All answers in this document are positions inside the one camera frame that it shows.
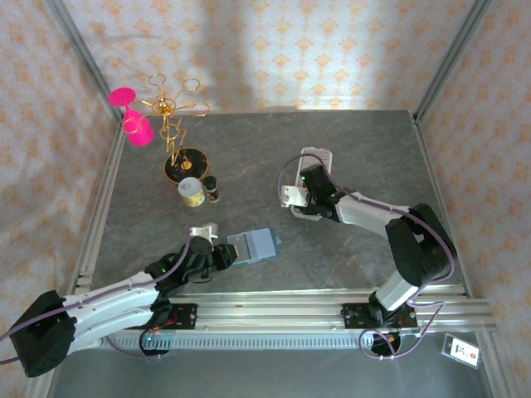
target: wall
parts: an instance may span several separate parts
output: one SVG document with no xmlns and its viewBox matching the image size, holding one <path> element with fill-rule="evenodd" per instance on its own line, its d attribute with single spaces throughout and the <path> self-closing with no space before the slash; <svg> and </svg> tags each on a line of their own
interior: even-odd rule
<svg viewBox="0 0 531 398">
<path fill-rule="evenodd" d="M 472 3 L 67 0 L 112 88 L 197 77 L 218 113 L 415 110 Z"/>
<path fill-rule="evenodd" d="M 474 293 L 531 391 L 531 8 L 494 2 L 423 128 Z"/>
<path fill-rule="evenodd" d="M 0 333 L 65 292 L 115 124 L 40 0 L 0 3 Z M 11 342 L 0 359 L 14 356 Z M 17 397 L 19 363 L 0 369 Z"/>
</svg>

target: small bottle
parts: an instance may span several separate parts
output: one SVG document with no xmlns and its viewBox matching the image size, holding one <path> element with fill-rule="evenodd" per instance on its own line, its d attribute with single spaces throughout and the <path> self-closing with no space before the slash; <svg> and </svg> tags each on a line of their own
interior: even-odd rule
<svg viewBox="0 0 531 398">
<path fill-rule="evenodd" d="M 202 184 L 205 186 L 205 191 L 207 191 L 208 201 L 211 203 L 216 203 L 217 201 L 219 201 L 216 178 L 214 176 L 205 177 L 202 180 Z"/>
</svg>

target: cable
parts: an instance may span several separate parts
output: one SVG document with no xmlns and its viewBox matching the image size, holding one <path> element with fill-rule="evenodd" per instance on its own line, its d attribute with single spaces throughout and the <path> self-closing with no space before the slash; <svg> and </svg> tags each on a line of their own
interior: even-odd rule
<svg viewBox="0 0 531 398">
<path fill-rule="evenodd" d="M 211 275 L 208 275 L 205 279 L 196 279 L 192 281 L 193 284 L 207 284 L 209 282 L 212 282 Z"/>
<path fill-rule="evenodd" d="M 278 197 L 279 197 L 279 201 L 280 201 L 280 204 L 283 204 L 284 202 L 282 201 L 282 185 L 281 185 L 281 182 L 282 182 L 282 177 L 284 176 L 284 173 L 285 173 L 285 170 L 286 168 L 294 161 L 294 160 L 297 160 L 299 158 L 303 158 L 305 156 L 309 156 L 311 158 L 316 158 L 319 163 L 321 164 L 321 166 L 323 166 L 323 170 L 324 170 L 324 173 L 326 174 L 326 177 L 330 180 L 330 182 L 332 182 L 332 184 L 335 186 L 335 188 L 344 193 L 345 195 L 347 195 L 348 197 L 351 197 L 352 199 L 354 199 L 355 201 L 358 201 L 360 203 L 363 203 L 365 205 L 368 205 L 368 206 L 371 206 L 371 207 L 376 207 L 377 209 L 380 209 L 380 210 L 385 210 L 385 211 L 390 211 L 391 213 L 397 213 L 397 214 L 400 214 L 401 216 L 405 216 L 406 218 L 409 218 L 410 220 L 414 221 L 415 223 L 417 223 L 419 226 L 421 226 L 422 228 L 424 228 L 426 231 L 428 231 L 428 233 L 433 236 L 435 238 L 435 240 L 437 241 L 437 243 L 442 247 L 442 249 L 445 251 L 445 254 L 446 254 L 446 257 L 448 258 L 448 261 L 449 261 L 449 265 L 450 265 L 450 269 L 448 270 L 448 273 L 446 275 L 443 275 L 439 278 L 435 278 L 433 280 L 431 280 L 430 282 L 428 282 L 427 284 L 424 284 L 422 285 L 410 298 L 408 298 L 406 300 L 406 303 L 408 305 L 410 305 L 411 307 L 413 308 L 420 308 L 420 307 L 434 307 L 436 305 L 439 305 L 439 308 L 433 313 L 433 316 L 430 318 L 430 320 L 428 321 L 428 323 L 426 324 L 426 326 L 424 327 L 424 329 L 422 329 L 422 332 L 421 332 L 421 336 L 419 337 L 419 339 L 417 340 L 417 342 L 415 344 L 413 344 L 413 346 L 409 349 L 407 349 L 405 352 L 402 352 L 400 354 L 396 354 L 395 351 L 394 351 L 394 348 L 391 344 L 391 342 L 389 342 L 389 339 L 384 336 L 382 333 L 380 333 L 378 330 L 376 329 L 366 329 L 366 330 L 363 330 L 362 333 L 359 335 L 359 338 L 358 338 L 358 345 L 360 347 L 360 350 L 362 351 L 362 353 L 364 355 L 366 355 L 367 357 L 369 358 L 372 358 L 372 359 L 379 359 L 379 360 L 382 360 L 382 359 L 393 359 L 393 358 L 399 358 L 399 357 L 403 357 L 407 354 L 409 354 L 411 351 L 413 351 L 422 341 L 422 339 L 424 338 L 424 336 L 426 335 L 426 332 L 428 330 L 428 328 L 431 326 L 431 324 L 433 323 L 433 321 L 435 320 L 435 317 L 437 316 L 437 314 L 442 310 L 442 308 L 445 306 L 445 303 L 442 302 L 442 301 L 439 301 L 439 302 L 435 302 L 435 303 L 429 303 L 429 304 L 415 304 L 412 302 L 412 300 L 418 296 L 422 290 L 424 290 L 426 288 L 426 286 L 430 285 L 430 284 L 434 284 L 434 283 L 437 283 L 437 282 L 441 282 L 443 280 L 446 280 L 446 279 L 449 279 L 455 272 L 455 261 L 454 261 L 454 257 L 453 255 L 451 254 L 451 251 L 450 251 L 450 248 L 448 247 L 448 245 L 446 244 L 446 242 L 441 238 L 441 236 L 439 234 L 436 233 L 435 230 L 433 230 L 433 228 L 431 228 L 429 225 L 427 225 L 427 223 L 425 223 L 423 220 L 421 220 L 420 218 L 414 216 L 413 214 L 407 212 L 407 211 L 403 211 L 403 210 L 400 210 L 400 209 L 397 209 L 393 206 L 387 206 L 387 205 L 384 205 L 382 203 L 377 203 L 375 201 L 370 201 L 368 199 L 363 199 L 363 198 L 360 198 L 360 197 L 356 197 L 354 194 L 352 194 L 351 192 L 347 191 L 346 189 L 344 189 L 343 187 L 341 187 L 333 178 L 332 176 L 330 176 L 330 173 L 328 171 L 328 169 L 326 168 L 326 165 L 324 164 L 323 162 L 323 159 L 321 159 L 319 156 L 313 154 L 313 153 L 302 153 L 300 155 L 297 155 L 297 156 L 294 156 L 292 157 L 290 160 L 288 160 L 284 166 L 282 166 L 282 169 L 280 170 L 280 173 L 279 173 L 279 177 L 278 177 L 278 180 L 277 180 L 277 184 L 276 184 L 276 188 L 277 188 L 277 194 L 278 194 Z M 383 356 L 376 356 L 376 355 L 371 355 L 369 354 L 368 352 L 364 351 L 363 348 L 362 348 L 362 338 L 363 338 L 363 335 L 365 335 L 366 333 L 368 332 L 372 332 L 372 333 L 375 333 L 377 334 L 379 337 L 383 338 L 383 340 L 387 343 L 387 345 L 389 346 L 389 349 L 391 350 L 391 353 L 392 355 L 390 357 L 383 357 Z"/>
<path fill-rule="evenodd" d="M 122 350 L 120 347 L 118 347 L 116 344 L 113 343 L 113 341 L 110 339 L 109 336 L 105 336 L 105 340 L 107 340 L 107 343 L 114 348 L 116 351 L 121 352 L 122 354 L 126 355 L 127 357 L 133 358 L 133 359 L 144 359 L 144 360 L 150 360 L 150 359 L 160 359 L 162 356 L 160 355 L 139 355 L 139 354 L 133 354 L 131 352 L 127 352 L 125 350 Z"/>
<path fill-rule="evenodd" d="M 96 301 L 98 299 L 101 299 L 103 297 L 109 296 L 111 294 L 121 292 L 122 290 L 143 288 L 143 287 L 146 287 L 146 286 L 149 286 L 149 285 L 152 285 L 152 284 L 157 284 L 158 282 L 160 282 L 162 280 L 165 280 L 173 272 L 175 272 L 177 270 L 177 268 L 179 267 L 179 265 L 181 265 L 181 263 L 184 261 L 184 257 L 186 256 L 186 253 L 188 252 L 188 248 L 190 247 L 190 240 L 191 240 L 191 236 L 190 236 L 190 234 L 188 234 L 186 243 L 184 244 L 183 253 L 181 254 L 181 257 L 179 257 L 179 260 L 177 261 L 177 263 L 175 263 L 175 265 L 168 272 L 166 272 L 165 274 L 162 274 L 158 278 L 155 278 L 153 280 L 148 280 L 146 282 L 138 282 L 136 284 L 126 284 L 126 285 L 123 285 L 123 286 L 112 288 L 110 290 L 103 291 L 103 292 L 97 294 L 96 296 L 92 296 L 92 297 L 86 298 L 84 300 L 78 301 L 77 303 L 73 303 L 73 304 L 67 305 L 65 307 L 54 309 L 52 311 L 48 311 L 47 313 L 43 313 L 43 314 L 38 315 L 38 316 L 36 316 L 34 318 L 28 319 L 27 321 L 22 322 L 22 323 L 18 324 L 17 326 L 9 329 L 2 336 L 0 336 L 0 342 L 3 342 L 6 338 L 12 336 L 14 333 L 16 333 L 16 332 L 18 332 L 18 331 L 20 331 L 20 330 L 22 330 L 24 328 L 27 328 L 28 326 L 32 325 L 33 323 L 40 322 L 43 319 L 46 319 L 46 318 L 49 318 L 49 317 L 53 317 L 53 316 L 55 316 L 55 315 L 57 315 L 59 313 L 64 313 L 66 311 L 70 311 L 71 309 L 74 309 L 74 308 L 81 308 L 84 305 L 93 303 L 94 301 Z M 6 359 L 4 361 L 0 361 L 0 366 L 1 365 L 7 365 L 8 363 L 15 362 L 17 360 L 18 360 L 18 357 L 14 357 L 14 358 Z"/>
</svg>

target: white phone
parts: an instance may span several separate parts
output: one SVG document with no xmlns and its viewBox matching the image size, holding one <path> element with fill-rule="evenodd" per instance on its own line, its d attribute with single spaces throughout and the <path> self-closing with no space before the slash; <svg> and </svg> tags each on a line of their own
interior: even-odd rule
<svg viewBox="0 0 531 398">
<path fill-rule="evenodd" d="M 477 346 L 449 333 L 445 335 L 442 354 L 475 369 L 480 363 L 480 349 Z"/>
</svg>

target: gold jewelry stand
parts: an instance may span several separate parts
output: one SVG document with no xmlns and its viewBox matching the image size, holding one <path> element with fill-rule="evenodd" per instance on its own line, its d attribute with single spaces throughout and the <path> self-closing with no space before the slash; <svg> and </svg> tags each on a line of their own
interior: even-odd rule
<svg viewBox="0 0 531 398">
<path fill-rule="evenodd" d="M 174 97 L 164 92 L 162 85 L 166 81 L 166 76 L 162 73 L 155 73 L 148 78 L 148 83 L 158 89 L 157 98 L 153 103 L 141 100 L 142 104 L 151 108 L 148 116 L 162 116 L 163 127 L 158 131 L 158 135 L 166 141 L 166 152 L 171 155 L 164 164 L 164 173 L 173 183 L 179 184 L 186 177 L 195 177 L 202 180 L 210 167 L 207 155 L 196 148 L 184 148 L 183 141 L 187 130 L 181 128 L 182 116 L 175 116 L 175 112 L 181 109 L 190 109 L 194 116 L 203 117 L 210 112 L 208 104 L 197 102 L 192 105 L 177 106 L 179 95 L 184 91 L 196 91 L 201 86 L 198 79 L 190 78 L 183 81 L 181 89 Z M 193 113 L 193 109 L 203 107 L 202 111 Z M 175 150 L 175 141 L 180 137 L 179 149 Z"/>
</svg>

